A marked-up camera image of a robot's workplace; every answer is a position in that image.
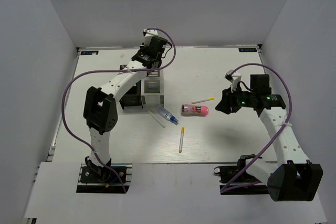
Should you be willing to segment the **clear blue glue bottle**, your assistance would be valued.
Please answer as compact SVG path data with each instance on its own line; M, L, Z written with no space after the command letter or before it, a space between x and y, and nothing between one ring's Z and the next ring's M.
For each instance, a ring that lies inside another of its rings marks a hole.
M178 124L178 119L171 113L169 112L167 109L165 108L160 108L159 109L159 113L162 117L164 117L166 120L174 123L174 124Z

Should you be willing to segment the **pale yellow highlighter marker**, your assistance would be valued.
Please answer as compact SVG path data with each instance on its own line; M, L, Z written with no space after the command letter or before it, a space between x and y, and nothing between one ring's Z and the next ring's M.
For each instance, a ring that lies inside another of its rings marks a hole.
M165 124L159 120L159 118L151 111L148 110L148 114L162 127L165 128Z

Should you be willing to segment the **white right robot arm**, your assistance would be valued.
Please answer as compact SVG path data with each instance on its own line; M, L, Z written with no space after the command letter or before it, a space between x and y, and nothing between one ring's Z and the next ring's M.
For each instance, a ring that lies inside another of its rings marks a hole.
M323 176L320 164L314 164L299 146L291 125L286 122L286 105L279 94L273 94L269 75L252 74L250 87L240 87L241 75L226 74L231 82L222 91L217 111L236 113L252 108L265 126L276 153L277 163L271 164L258 154L242 155L235 166L219 166L214 173L221 177L220 193L230 194L240 188L263 183L273 201L312 201Z

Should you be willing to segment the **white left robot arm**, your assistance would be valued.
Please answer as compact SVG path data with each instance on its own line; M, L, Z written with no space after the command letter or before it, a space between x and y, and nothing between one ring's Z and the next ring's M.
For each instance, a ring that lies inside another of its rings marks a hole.
M117 104L134 85L161 66L167 42L167 39L158 36L157 30L147 30L144 44L124 68L125 72L87 91L83 117L89 128L93 150L86 158L86 165L93 170L93 176L98 181L104 182L111 175L109 138L118 120Z

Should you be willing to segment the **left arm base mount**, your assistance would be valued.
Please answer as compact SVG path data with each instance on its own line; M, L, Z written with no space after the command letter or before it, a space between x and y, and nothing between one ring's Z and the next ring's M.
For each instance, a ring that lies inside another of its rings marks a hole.
M110 169L92 167L89 156L81 164L76 193L124 194L128 191L132 179L132 164L111 164L117 175Z

